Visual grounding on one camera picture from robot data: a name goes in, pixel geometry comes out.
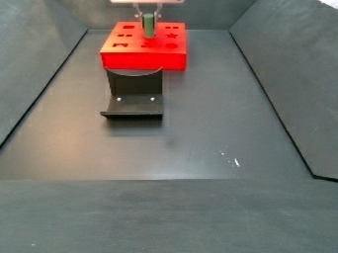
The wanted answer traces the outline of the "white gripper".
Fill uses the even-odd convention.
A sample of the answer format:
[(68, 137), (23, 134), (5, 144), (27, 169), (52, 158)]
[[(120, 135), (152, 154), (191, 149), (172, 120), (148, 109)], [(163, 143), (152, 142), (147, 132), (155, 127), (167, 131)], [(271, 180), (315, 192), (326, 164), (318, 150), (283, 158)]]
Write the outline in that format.
[(131, 3), (135, 9), (135, 18), (142, 19), (143, 12), (140, 10), (139, 4), (156, 4), (158, 8), (154, 13), (155, 19), (162, 18), (162, 9), (163, 9), (163, 4), (182, 4), (184, 0), (110, 0), (112, 3), (116, 4), (127, 4)]

